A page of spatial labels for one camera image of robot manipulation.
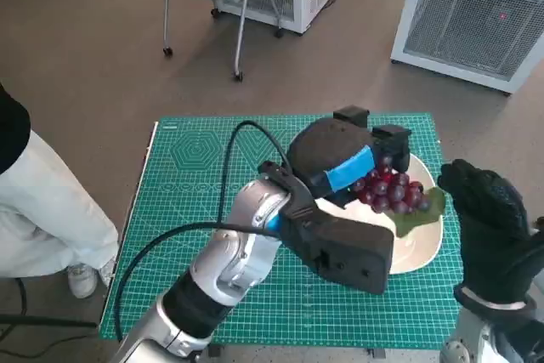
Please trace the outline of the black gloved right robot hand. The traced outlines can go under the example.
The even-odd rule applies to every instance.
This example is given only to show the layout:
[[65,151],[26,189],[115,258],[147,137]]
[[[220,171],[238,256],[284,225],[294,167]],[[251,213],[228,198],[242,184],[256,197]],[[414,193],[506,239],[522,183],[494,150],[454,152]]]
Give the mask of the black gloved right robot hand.
[[455,159],[441,167],[460,223],[460,288],[487,303],[522,303],[543,269],[543,232],[530,230],[523,198],[498,173]]

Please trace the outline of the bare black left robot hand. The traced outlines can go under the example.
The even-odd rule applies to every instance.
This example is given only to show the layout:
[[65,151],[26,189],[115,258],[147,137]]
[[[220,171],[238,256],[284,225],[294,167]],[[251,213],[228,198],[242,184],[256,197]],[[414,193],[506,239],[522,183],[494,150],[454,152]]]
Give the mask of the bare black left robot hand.
[[370,112],[355,105],[311,122],[290,143],[292,171],[315,199],[345,207],[356,198],[354,186],[368,173],[389,166],[408,170],[411,130],[386,124],[368,128]]

